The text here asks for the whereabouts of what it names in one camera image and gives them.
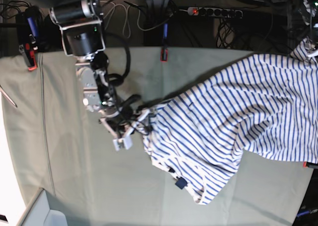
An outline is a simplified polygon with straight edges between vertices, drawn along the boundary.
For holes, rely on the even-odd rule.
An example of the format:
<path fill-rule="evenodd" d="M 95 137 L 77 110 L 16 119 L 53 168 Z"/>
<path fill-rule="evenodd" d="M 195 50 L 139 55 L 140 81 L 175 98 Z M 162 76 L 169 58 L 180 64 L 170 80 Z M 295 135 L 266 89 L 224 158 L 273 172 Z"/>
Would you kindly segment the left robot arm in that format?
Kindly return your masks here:
<path fill-rule="evenodd" d="M 292 43 L 306 38 L 307 57 L 318 58 L 318 0 L 286 0 L 287 27 Z"/>

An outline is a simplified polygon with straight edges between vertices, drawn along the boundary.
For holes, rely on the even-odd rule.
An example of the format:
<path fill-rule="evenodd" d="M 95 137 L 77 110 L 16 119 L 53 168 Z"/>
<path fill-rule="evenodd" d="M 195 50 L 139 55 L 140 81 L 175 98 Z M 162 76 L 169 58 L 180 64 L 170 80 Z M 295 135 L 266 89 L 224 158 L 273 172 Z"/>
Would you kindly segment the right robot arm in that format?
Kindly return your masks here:
<path fill-rule="evenodd" d="M 66 56 L 77 61 L 76 74 L 82 84 L 86 110 L 101 115 L 99 122 L 113 136 L 117 151 L 130 149 L 134 132 L 150 133 L 146 118 L 151 111 L 132 108 L 141 100 L 140 95 L 133 94 L 123 100 L 116 92 L 131 67 L 131 53 L 126 41 L 105 31 L 100 0 L 63 0 L 50 8 L 50 18 L 59 27 Z M 124 46 L 126 65 L 121 75 L 108 71 L 109 58 L 104 52 L 106 37 L 114 37 Z"/>

